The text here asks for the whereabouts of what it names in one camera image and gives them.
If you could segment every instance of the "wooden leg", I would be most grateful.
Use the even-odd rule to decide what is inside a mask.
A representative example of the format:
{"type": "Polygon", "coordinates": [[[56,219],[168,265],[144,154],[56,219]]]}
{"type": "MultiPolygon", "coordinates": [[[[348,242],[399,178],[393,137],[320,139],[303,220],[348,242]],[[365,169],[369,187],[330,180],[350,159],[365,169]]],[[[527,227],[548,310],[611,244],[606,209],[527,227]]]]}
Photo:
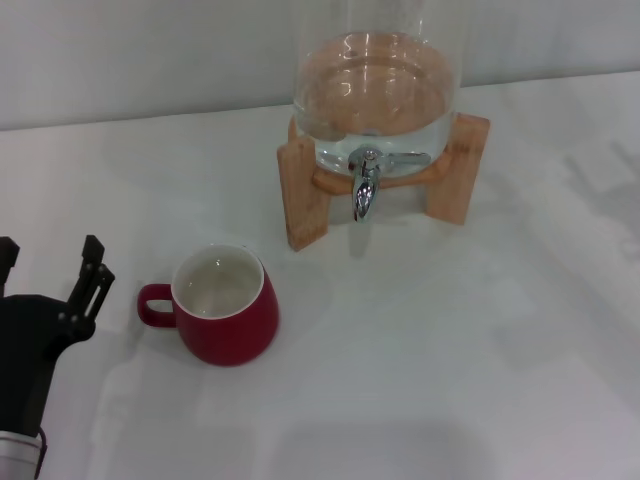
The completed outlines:
{"type": "Polygon", "coordinates": [[[451,165],[444,178],[427,186],[428,216],[464,225],[489,128],[486,118],[458,115],[449,140],[451,165]]]}
{"type": "Polygon", "coordinates": [[[331,196],[311,181],[316,168],[316,151],[311,138],[292,138],[280,147],[278,168],[287,239],[297,252],[327,233],[331,196]]]}

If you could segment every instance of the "water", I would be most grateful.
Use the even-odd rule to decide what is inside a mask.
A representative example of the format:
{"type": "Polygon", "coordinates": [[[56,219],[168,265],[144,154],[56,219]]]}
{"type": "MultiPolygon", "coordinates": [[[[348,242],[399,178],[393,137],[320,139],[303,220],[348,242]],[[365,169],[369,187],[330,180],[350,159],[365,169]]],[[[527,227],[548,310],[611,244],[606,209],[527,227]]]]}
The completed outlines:
{"type": "MultiPolygon", "coordinates": [[[[348,173],[362,145],[438,158],[453,120],[446,59],[405,34],[352,33],[327,42],[302,65],[294,98],[298,129],[314,138],[318,163],[348,173]]],[[[426,167],[396,165],[388,176],[426,167]]]]}
{"type": "Polygon", "coordinates": [[[178,288],[180,303],[202,317],[231,315],[253,300],[260,272],[240,258],[209,260],[190,272],[178,288]]]}

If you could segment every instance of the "table surface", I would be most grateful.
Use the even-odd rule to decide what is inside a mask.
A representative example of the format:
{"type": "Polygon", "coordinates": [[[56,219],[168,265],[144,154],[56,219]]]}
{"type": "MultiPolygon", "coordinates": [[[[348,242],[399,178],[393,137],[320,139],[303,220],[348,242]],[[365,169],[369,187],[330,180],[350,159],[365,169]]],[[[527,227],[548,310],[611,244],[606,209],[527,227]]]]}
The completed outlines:
{"type": "Polygon", "coordinates": [[[382,192],[286,243],[290,107],[0,134],[7,293],[64,298],[84,236],[116,275],[60,358],[49,480],[640,479],[640,73],[462,90],[491,119],[466,226],[382,192]],[[205,365],[134,297],[238,241],[279,296],[271,348],[205,365]]]}

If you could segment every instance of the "metal spigot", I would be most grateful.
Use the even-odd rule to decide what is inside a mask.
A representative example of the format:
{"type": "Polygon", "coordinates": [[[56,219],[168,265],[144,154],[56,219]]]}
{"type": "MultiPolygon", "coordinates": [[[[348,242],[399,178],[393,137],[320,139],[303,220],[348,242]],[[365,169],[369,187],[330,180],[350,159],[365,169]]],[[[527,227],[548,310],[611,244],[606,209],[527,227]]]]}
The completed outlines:
{"type": "Polygon", "coordinates": [[[353,218],[366,222],[380,187],[381,166],[423,165],[429,166],[431,156],[426,153],[392,153],[384,155],[381,150],[362,146],[349,155],[349,170],[353,171],[353,218]]]}

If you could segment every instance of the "red mug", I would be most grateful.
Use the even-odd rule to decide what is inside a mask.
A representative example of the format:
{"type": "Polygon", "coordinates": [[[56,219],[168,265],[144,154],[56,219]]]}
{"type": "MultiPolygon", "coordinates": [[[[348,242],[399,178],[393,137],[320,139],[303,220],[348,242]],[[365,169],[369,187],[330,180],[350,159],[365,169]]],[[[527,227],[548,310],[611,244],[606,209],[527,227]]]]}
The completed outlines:
{"type": "Polygon", "coordinates": [[[151,327],[177,328],[187,348],[213,365],[240,365],[271,343],[278,328],[276,295],[264,266],[251,251],[210,245],[189,257],[171,284],[146,285],[138,316],[151,327]],[[171,300],[172,312],[150,300],[171,300]]]}

